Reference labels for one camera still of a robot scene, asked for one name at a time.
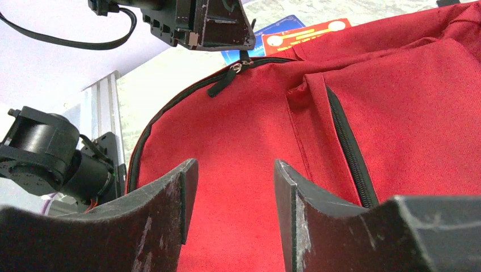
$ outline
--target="zipper teeth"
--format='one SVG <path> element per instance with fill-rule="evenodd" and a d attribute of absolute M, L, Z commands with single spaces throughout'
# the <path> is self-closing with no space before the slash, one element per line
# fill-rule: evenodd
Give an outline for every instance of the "zipper teeth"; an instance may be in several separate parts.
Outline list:
<path fill-rule="evenodd" d="M 349 165 L 349 169 L 351 170 L 354 183 L 356 184 L 359 199 L 361 200 L 361 204 L 363 207 L 370 209 L 374 207 L 374 205 L 373 201 L 371 200 L 371 196 L 369 195 L 366 181 L 364 180 L 364 176 L 361 173 L 361 168 L 354 154 L 354 150 L 351 143 L 349 142 L 349 138 L 346 134 L 344 126 L 342 125 L 342 122 L 339 118 L 339 112 L 333 106 L 334 102 L 332 101 L 332 96 L 328 95 L 328 99 L 329 104 L 331 105 L 332 119 L 334 120 L 334 127 L 336 127 L 337 137 L 339 138 L 339 142 L 341 143 L 341 146 L 344 150 L 346 161 Z"/>
<path fill-rule="evenodd" d="M 260 65 L 264 65 L 264 64 L 268 64 L 268 63 L 286 63 L 286 62 L 291 62 L 291 61 L 294 61 L 293 59 L 287 59 L 287 58 L 261 58 L 261 59 L 256 59 L 253 61 L 253 64 L 251 65 L 246 65 L 246 66 L 250 66 L 250 67 L 257 67 L 257 66 L 260 66 Z M 184 96 L 185 94 L 187 93 L 190 93 L 191 91 L 195 91 L 195 89 L 199 89 L 199 88 L 203 88 L 209 84 L 212 84 L 214 82 L 217 82 L 219 81 L 220 79 L 222 79 L 226 74 L 227 72 L 230 70 L 230 67 L 229 69 L 225 70 L 225 71 L 221 71 L 219 72 L 218 75 L 215 75 L 213 77 L 210 77 L 210 78 L 206 78 L 200 82 L 197 82 L 195 83 L 194 85 L 191 85 L 190 87 L 187 87 L 186 89 L 184 89 L 182 92 L 178 93 L 176 96 L 174 96 L 174 98 L 172 98 L 166 105 L 165 107 L 163 107 L 159 112 L 157 112 L 157 114 L 149 121 L 149 123 L 147 124 L 147 127 L 148 126 L 151 126 L 154 122 L 156 122 L 160 116 L 162 114 L 164 114 L 164 112 L 166 112 L 167 110 L 169 110 L 170 108 L 172 108 L 176 103 L 175 101 L 177 99 L 179 99 L 180 97 Z M 139 136 L 139 138 L 142 138 L 145 134 L 145 131 L 146 129 L 144 129 L 144 131 L 142 132 L 142 134 Z M 136 147 L 134 148 L 133 152 L 132 152 L 132 156 L 131 158 L 133 158 L 133 155 L 135 155 L 137 151 L 137 145 Z M 133 185 L 133 180 L 132 180 L 132 167 L 133 167 L 133 162 L 134 160 L 130 160 L 130 163 L 129 163 L 129 170 L 128 170 L 128 184 L 127 184 L 127 193 L 131 192 L 132 191 L 132 185 Z"/>

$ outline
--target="red fabric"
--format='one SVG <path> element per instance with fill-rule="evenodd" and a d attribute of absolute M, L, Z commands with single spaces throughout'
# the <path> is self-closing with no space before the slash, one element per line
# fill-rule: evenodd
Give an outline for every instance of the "red fabric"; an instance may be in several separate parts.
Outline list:
<path fill-rule="evenodd" d="M 326 84 L 338 96 L 381 201 L 481 194 L 481 5 L 380 20 L 278 56 L 168 110 L 141 157 L 139 186 L 188 158 L 199 188 L 178 271 L 283 271 L 275 159 L 359 204 Z"/>

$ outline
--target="zipper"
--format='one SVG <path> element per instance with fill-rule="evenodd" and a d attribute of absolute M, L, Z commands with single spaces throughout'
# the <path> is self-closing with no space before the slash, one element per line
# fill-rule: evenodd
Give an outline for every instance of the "zipper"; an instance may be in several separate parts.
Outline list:
<path fill-rule="evenodd" d="M 172 98 L 147 124 L 145 127 L 144 131 L 139 137 L 139 141 L 137 145 L 135 146 L 133 152 L 132 152 L 132 159 L 130 160 L 129 163 L 129 171 L 128 171 L 128 178 L 127 178 L 127 184 L 125 186 L 125 193 L 130 193 L 132 192 L 132 188 L 137 187 L 137 180 L 138 180 L 138 171 L 140 167 L 135 168 L 134 165 L 139 165 L 140 162 L 140 156 L 142 155 L 141 152 L 138 152 L 139 146 L 144 146 L 145 142 L 147 141 L 147 138 L 150 135 L 150 130 L 153 125 L 153 123 L 157 122 L 159 118 L 169 109 L 171 109 L 173 106 L 175 106 L 177 103 L 181 102 L 184 100 L 187 96 L 193 94 L 195 91 L 198 89 L 204 88 L 212 83 L 219 83 L 222 82 L 222 84 L 219 84 L 213 91 L 211 89 L 214 87 L 212 86 L 208 90 L 208 94 L 210 97 L 215 97 L 217 96 L 223 89 L 225 89 L 235 78 L 237 74 L 240 74 L 241 72 L 251 69 L 251 68 L 256 68 L 261 65 L 265 65 L 268 63 L 286 63 L 290 61 L 295 61 L 293 59 L 288 59 L 288 58 L 257 58 L 253 60 L 248 60 L 248 61 L 241 61 L 238 63 L 235 63 L 231 65 L 228 69 L 223 69 L 220 70 L 219 72 L 209 76 L 208 78 L 205 78 L 190 87 L 186 88 L 182 92 L 178 93 L 174 98 Z"/>
<path fill-rule="evenodd" d="M 334 120 L 334 127 L 336 128 L 337 137 L 343 149 L 349 170 L 351 171 L 352 179 L 356 185 L 359 200 L 363 207 L 370 209 L 379 205 L 379 200 L 375 194 L 371 178 L 369 177 L 368 168 L 362 158 L 361 150 L 357 145 L 339 99 L 328 86 L 326 86 L 326 89 L 329 105 L 331 106 L 332 119 Z"/>

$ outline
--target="zipper pull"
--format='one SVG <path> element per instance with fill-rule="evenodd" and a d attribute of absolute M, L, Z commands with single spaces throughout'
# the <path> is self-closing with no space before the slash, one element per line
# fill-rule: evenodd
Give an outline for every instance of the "zipper pull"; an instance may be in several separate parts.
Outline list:
<path fill-rule="evenodd" d="M 219 80 L 216 84 L 214 84 L 210 89 L 208 89 L 207 94 L 210 97 L 216 97 L 218 94 L 220 94 L 220 92 L 222 92 L 222 90 L 227 88 L 227 86 L 232 83 L 235 76 L 239 74 L 244 67 L 248 68 L 248 65 L 252 65 L 253 63 L 254 62 L 252 60 L 242 61 L 241 63 L 236 63 L 230 66 L 226 76 Z"/>

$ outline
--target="orange card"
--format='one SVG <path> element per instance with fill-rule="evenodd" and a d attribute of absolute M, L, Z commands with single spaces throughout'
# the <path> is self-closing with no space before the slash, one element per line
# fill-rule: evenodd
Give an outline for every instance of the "orange card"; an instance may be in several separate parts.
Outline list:
<path fill-rule="evenodd" d="M 348 27 L 351 27 L 349 20 L 343 18 L 312 25 L 310 27 L 303 27 L 274 34 L 262 35 L 265 55 L 272 55 L 274 53 L 289 49 L 293 45 L 305 43 L 323 34 L 332 31 L 339 31 Z"/>

